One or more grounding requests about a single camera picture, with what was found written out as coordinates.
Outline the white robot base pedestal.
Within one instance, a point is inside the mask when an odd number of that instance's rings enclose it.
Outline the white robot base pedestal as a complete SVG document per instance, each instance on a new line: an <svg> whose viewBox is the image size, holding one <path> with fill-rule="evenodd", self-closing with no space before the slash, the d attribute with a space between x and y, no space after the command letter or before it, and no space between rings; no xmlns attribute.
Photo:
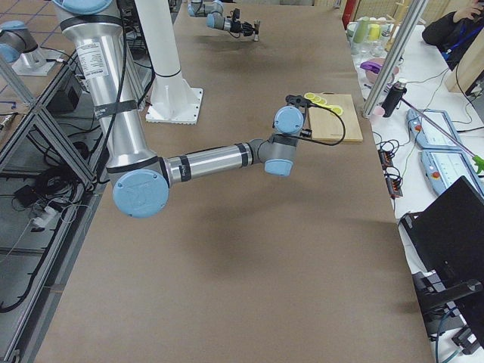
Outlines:
<svg viewBox="0 0 484 363"><path fill-rule="evenodd" d="M147 121L196 124L203 90L182 75L168 2L136 0L135 6L155 73Z"/></svg>

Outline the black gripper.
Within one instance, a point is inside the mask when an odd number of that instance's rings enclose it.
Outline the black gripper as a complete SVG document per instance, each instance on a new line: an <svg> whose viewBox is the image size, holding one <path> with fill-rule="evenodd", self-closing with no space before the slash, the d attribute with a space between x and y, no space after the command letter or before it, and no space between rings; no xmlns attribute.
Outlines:
<svg viewBox="0 0 484 363"><path fill-rule="evenodd" d="M241 34L243 36L257 36L259 35L259 31L256 30L259 27L257 22L255 23L248 23L248 22L232 22L230 33L232 34Z"/></svg>
<svg viewBox="0 0 484 363"><path fill-rule="evenodd" d="M304 109L307 111L311 107L311 101L304 98L302 95L287 95L285 101L288 106Z"/></svg>

